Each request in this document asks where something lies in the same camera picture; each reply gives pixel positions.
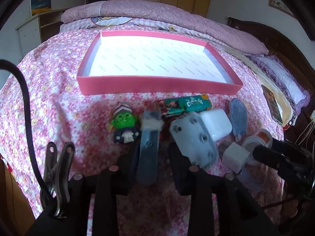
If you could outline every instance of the beige blanket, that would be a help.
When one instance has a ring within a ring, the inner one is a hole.
[[[227,53],[230,53],[231,55],[237,57],[239,60],[243,61],[244,64],[246,66],[248,66],[260,79],[262,85],[264,85],[265,87],[267,87],[269,90],[271,90],[271,92],[274,94],[276,102],[278,104],[279,107],[279,111],[282,117],[282,126],[285,126],[288,124],[289,120],[292,118],[293,115],[293,109],[290,106],[289,101],[287,100],[287,98],[285,97],[285,95],[282,93],[282,91],[275,85],[275,83],[269,79],[263,71],[261,71],[261,69],[254,64],[253,62],[251,62],[246,56],[244,56],[243,54],[225,47],[225,46],[221,46],[222,49],[224,49]]]

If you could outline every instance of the bed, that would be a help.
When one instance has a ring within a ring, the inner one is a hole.
[[[55,142],[58,150],[61,150],[65,142],[74,142],[76,151],[70,176],[76,173],[86,176],[97,174],[114,164],[128,149],[128,145],[113,143],[109,129],[112,112],[119,102],[128,101],[134,112],[140,115],[145,107],[153,105],[157,99],[198,94],[82,95],[76,73],[87,48],[100,31],[168,31],[206,40],[229,63],[244,84],[234,96],[209,94],[213,107],[228,112],[229,101],[239,98],[248,109],[245,137],[265,128],[274,138],[284,139],[282,126],[270,116],[261,88],[264,79],[253,73],[250,67],[255,65],[244,58],[253,54],[268,54],[266,47],[251,34],[189,14],[173,6],[134,0],[102,1],[72,8],[65,12],[62,21],[64,24],[60,33],[29,52],[18,65],[29,88],[33,141],[41,173],[44,172],[45,149],[49,141]],[[279,96],[284,100],[283,109],[286,109],[284,95],[281,95],[280,90],[271,81],[270,87],[279,92]],[[10,167],[37,217],[42,211],[39,201],[40,189],[28,156],[22,95],[18,82],[12,76],[0,92],[0,109],[1,157]],[[179,196],[175,190],[167,159],[167,145],[168,142],[160,143],[158,182],[151,187],[136,184],[129,196],[117,198],[120,235],[187,234],[190,199]],[[284,182],[276,171],[264,165],[252,167],[250,171],[265,182],[263,191],[253,193],[261,206],[282,199]],[[219,176],[228,172],[231,171],[220,160],[208,171]],[[279,223],[280,209],[281,207],[275,207],[266,211],[275,224]],[[216,208],[215,221],[218,234]],[[91,233],[92,212],[88,225],[88,233]]]
[[[306,107],[301,108],[301,113],[298,116],[295,125],[289,127],[284,133],[287,140],[295,143],[299,135],[311,122],[310,116],[315,109],[315,70],[311,67],[298,47],[278,30],[261,23],[242,21],[231,17],[228,18],[227,25],[250,33],[263,42],[269,50],[268,54],[277,56],[298,83],[309,92],[309,104]],[[309,140],[311,143],[315,141],[314,132],[311,132]],[[303,142],[302,146],[311,151],[311,144],[306,146],[306,141]]]

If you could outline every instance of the striped hat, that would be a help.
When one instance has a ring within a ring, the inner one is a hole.
[[[128,105],[126,102],[121,102],[116,109],[114,110],[114,116],[120,114],[120,113],[124,113],[124,112],[130,112],[132,113],[132,109],[131,106]]]

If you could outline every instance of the toy figurine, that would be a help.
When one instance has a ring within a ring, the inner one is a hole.
[[[206,94],[182,98],[169,98],[157,101],[164,118],[181,115],[184,112],[201,112],[209,110],[212,104]]]
[[[114,111],[114,120],[111,125],[116,128],[114,132],[114,143],[130,143],[139,136],[139,128],[136,126],[137,117],[132,114],[131,107],[120,103]]]

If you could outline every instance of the wooden headboard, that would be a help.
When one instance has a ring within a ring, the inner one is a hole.
[[[232,28],[250,33],[263,42],[269,50],[269,55],[276,55],[298,83],[310,93],[311,101],[309,105],[302,108],[295,126],[285,132],[285,137],[295,142],[295,139],[309,124],[310,115],[315,109],[315,70],[299,48],[278,30],[261,23],[242,21],[235,18],[228,18],[227,24]],[[313,143],[315,135],[310,136],[310,139]]]

